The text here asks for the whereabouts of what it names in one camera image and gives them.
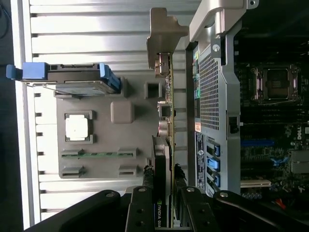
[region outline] cpu socket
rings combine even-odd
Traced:
[[[254,73],[253,100],[259,104],[269,104],[298,99],[295,65],[260,65],[252,69]]]

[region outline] ventilation grille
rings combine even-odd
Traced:
[[[201,124],[219,130],[218,62],[209,54],[199,63]]]
[[[207,136],[207,142],[214,144],[214,138]]]

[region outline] white chip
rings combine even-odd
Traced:
[[[88,119],[84,115],[66,118],[66,137],[71,141],[84,141],[88,137]]]

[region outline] blue drive bracket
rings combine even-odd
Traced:
[[[107,81],[109,86],[113,85],[116,89],[120,90],[120,80],[111,71],[110,67],[104,63],[99,64],[100,77]]]
[[[13,64],[6,66],[6,77],[11,80],[21,81],[23,79],[23,71]]]
[[[6,66],[6,77],[12,80],[47,80],[48,64],[43,62],[25,62],[23,69],[14,65]]]

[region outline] label sticker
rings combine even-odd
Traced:
[[[197,187],[203,188],[205,190],[205,136],[201,133],[195,132],[196,141],[196,163],[197,163]]]
[[[155,212],[155,226],[156,227],[167,227],[167,206],[162,203],[162,200],[159,199],[154,205]]]
[[[202,131],[202,126],[200,122],[195,123],[195,131],[201,132]]]

